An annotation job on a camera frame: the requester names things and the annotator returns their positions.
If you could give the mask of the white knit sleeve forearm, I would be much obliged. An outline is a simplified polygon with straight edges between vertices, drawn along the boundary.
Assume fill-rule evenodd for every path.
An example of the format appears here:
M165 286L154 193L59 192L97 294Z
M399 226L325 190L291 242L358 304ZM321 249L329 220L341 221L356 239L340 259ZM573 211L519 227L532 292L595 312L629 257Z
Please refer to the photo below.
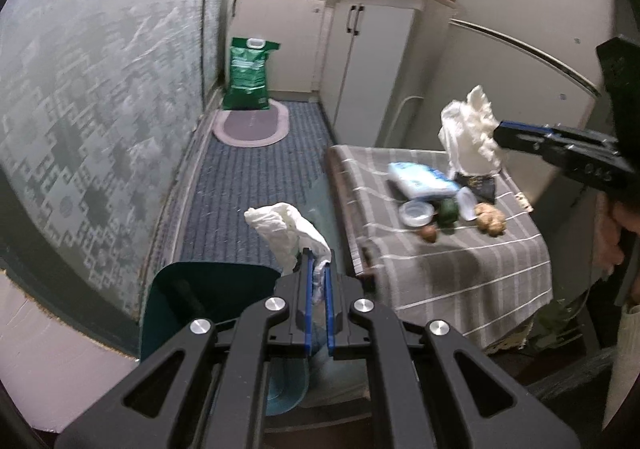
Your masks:
M625 304L620 316L617 344L608 387L603 426L608 425L620 409L637 380L640 368L640 315L639 306Z

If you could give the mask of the person's right hand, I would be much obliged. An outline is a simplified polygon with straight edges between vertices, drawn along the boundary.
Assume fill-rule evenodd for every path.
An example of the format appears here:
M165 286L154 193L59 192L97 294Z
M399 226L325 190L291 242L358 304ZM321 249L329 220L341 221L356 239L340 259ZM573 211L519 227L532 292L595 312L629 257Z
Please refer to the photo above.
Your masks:
M594 220L593 264L611 276L623 264L625 254L620 247L623 230L639 233L639 206L610 201L599 193Z

